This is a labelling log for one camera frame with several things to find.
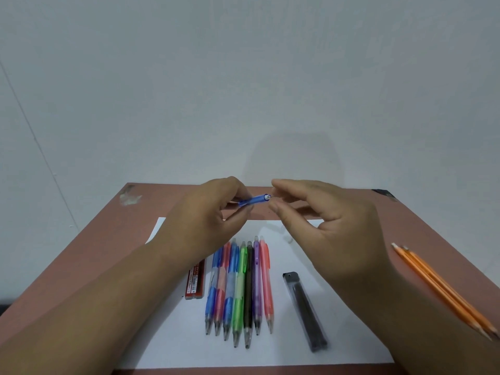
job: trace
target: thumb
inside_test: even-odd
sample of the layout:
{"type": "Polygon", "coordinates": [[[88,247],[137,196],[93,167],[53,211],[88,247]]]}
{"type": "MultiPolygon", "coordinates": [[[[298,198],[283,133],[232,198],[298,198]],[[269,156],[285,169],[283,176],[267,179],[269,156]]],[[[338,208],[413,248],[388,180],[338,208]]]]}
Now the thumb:
{"type": "Polygon", "coordinates": [[[233,237],[238,233],[245,222],[247,222],[248,217],[250,217],[250,212],[253,209],[253,205],[245,205],[243,208],[238,209],[236,212],[231,214],[224,221],[224,233],[228,235],[229,238],[233,237]]]}
{"type": "Polygon", "coordinates": [[[302,249],[307,248],[311,244],[311,240],[316,238],[317,229],[297,212],[295,208],[282,201],[276,201],[276,199],[271,199],[268,205],[278,215],[286,230],[288,230],[302,249]]]}

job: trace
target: forearm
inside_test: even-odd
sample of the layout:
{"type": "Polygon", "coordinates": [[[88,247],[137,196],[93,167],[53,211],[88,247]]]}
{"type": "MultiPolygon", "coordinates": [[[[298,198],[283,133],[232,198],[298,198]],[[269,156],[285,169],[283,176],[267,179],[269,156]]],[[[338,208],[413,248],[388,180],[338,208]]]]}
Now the forearm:
{"type": "Polygon", "coordinates": [[[136,249],[0,347],[5,373],[110,373],[189,268],[157,242],[136,249]]]}
{"type": "Polygon", "coordinates": [[[412,375],[498,373],[500,347],[395,270],[335,289],[412,375]]]}

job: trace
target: right hand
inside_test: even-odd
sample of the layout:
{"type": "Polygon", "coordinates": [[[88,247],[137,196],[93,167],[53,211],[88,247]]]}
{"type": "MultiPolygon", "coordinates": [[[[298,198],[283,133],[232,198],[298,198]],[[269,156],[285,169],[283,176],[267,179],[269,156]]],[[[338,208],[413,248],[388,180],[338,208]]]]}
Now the right hand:
{"type": "Polygon", "coordinates": [[[369,283],[392,272],[377,209],[371,202],[324,182],[274,179],[272,185],[277,197],[269,201],[269,208],[332,287],[369,283]],[[297,200],[306,201],[324,222],[313,227],[288,204],[297,200]]]}

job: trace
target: red lead refill case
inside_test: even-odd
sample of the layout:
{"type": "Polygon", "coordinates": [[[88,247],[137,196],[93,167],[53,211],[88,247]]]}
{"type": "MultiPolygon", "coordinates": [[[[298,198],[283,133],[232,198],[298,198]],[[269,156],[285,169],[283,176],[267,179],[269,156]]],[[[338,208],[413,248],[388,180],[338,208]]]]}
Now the red lead refill case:
{"type": "Polygon", "coordinates": [[[205,279],[205,259],[189,270],[184,298],[203,298],[203,280],[205,279]]]}

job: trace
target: orange wooden pencil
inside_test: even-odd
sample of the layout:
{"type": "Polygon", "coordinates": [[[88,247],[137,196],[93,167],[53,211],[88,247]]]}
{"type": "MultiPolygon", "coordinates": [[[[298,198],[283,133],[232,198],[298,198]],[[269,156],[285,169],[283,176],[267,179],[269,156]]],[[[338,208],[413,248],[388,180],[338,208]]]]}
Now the orange wooden pencil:
{"type": "Polygon", "coordinates": [[[481,328],[481,325],[476,321],[472,315],[458,304],[448,293],[443,290],[431,277],[429,277],[412,258],[395,243],[392,244],[394,250],[399,256],[409,265],[440,297],[441,299],[455,312],[458,318],[469,325],[471,328],[491,340],[490,336],[481,328]]]}
{"type": "Polygon", "coordinates": [[[465,310],[467,310],[478,322],[479,324],[491,334],[495,335],[497,338],[500,338],[498,335],[498,330],[493,326],[493,324],[488,321],[486,317],[484,317],[476,308],[474,308],[470,303],[467,302],[460,294],[455,291],[451,285],[449,285],[439,274],[433,270],[431,266],[429,266],[422,258],[418,256],[415,252],[412,252],[406,246],[403,246],[403,249],[407,254],[409,254],[419,265],[423,268],[423,270],[436,282],[441,288],[447,291],[465,310]]]}

